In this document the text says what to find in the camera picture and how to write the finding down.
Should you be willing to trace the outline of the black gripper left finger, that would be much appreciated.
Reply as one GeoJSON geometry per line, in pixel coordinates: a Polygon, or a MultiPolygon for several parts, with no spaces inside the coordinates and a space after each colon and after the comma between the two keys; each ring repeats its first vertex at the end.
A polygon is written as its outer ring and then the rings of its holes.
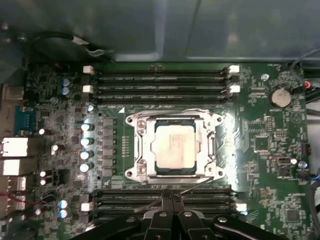
{"type": "Polygon", "coordinates": [[[75,237],[73,240],[170,240],[174,218],[173,196],[161,195],[161,210],[148,211],[140,219],[134,215],[119,216],[75,237]]]}

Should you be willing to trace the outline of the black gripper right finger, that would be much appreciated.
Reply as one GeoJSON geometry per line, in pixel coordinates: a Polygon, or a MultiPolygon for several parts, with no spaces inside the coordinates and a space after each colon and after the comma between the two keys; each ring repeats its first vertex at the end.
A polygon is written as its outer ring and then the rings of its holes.
{"type": "Polygon", "coordinates": [[[186,210],[182,196],[173,194],[173,209],[184,240],[284,240],[277,235],[228,215],[217,215],[211,220],[186,210]]]}

